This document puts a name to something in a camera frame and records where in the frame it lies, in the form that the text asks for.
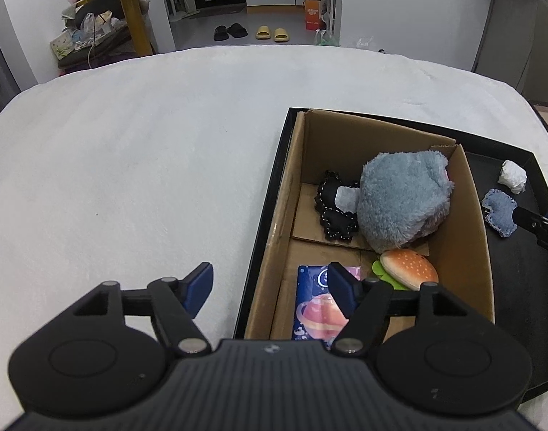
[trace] black tray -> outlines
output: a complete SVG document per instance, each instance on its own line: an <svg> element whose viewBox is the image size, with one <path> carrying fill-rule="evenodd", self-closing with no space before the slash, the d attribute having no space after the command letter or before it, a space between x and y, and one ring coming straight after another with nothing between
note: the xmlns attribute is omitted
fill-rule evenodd
<svg viewBox="0 0 548 431"><path fill-rule="evenodd" d="M246 330L287 150L299 111L307 109L289 109L282 129L240 304L235 338L243 338ZM548 212L548 187L532 152L440 126L378 115L354 114L454 138L466 151L480 200L489 189L498 188L513 196L522 207L540 214ZM548 130L543 119L539 118ZM508 188L497 184L505 159L516 162L528 174L526 191L519 195L512 195ZM533 361L533 376L524 397L524 400L529 400L548 390L548 251L539 247L535 237L522 228L506 239L500 238L490 228L486 227L486 231L496 324L516 338L528 350Z"/></svg>

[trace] black slipper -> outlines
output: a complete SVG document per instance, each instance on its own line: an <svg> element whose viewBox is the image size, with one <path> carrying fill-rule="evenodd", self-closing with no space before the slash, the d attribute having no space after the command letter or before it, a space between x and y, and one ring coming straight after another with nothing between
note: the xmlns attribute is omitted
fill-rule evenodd
<svg viewBox="0 0 548 431"><path fill-rule="evenodd" d="M229 36L226 26L218 26L214 29L214 40L216 42L225 41L227 38L229 38Z"/></svg>
<svg viewBox="0 0 548 431"><path fill-rule="evenodd" d="M240 39L241 37L246 37L248 35L248 31L238 23L232 24L228 28L228 33L236 39Z"/></svg>

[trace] white table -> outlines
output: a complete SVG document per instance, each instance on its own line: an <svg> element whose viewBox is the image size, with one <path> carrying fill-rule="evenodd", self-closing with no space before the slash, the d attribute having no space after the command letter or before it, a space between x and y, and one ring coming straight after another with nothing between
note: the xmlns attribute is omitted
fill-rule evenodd
<svg viewBox="0 0 548 431"><path fill-rule="evenodd" d="M533 151L548 183L548 134L516 91L400 56L209 47L36 86L0 114L0 428L20 413L11 351L101 281L141 288L210 261L196 322L214 344L232 335L289 107L501 140Z"/></svg>

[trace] orange box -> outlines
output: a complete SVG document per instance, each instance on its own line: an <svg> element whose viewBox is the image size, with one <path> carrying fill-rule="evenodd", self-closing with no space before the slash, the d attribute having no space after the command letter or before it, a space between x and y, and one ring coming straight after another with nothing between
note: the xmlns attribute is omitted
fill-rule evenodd
<svg viewBox="0 0 548 431"><path fill-rule="evenodd" d="M304 0L306 29L315 31L320 28L322 0Z"/></svg>

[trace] tissue packet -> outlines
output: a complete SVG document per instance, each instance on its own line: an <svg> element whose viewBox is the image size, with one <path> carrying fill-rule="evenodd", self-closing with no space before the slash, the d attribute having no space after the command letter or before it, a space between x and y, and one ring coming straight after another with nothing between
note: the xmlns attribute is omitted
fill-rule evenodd
<svg viewBox="0 0 548 431"><path fill-rule="evenodd" d="M356 279L361 280L360 267L346 267ZM294 340L322 340L329 348L347 324L340 308L328 290L326 265L301 265L298 267L296 312L292 338Z"/></svg>

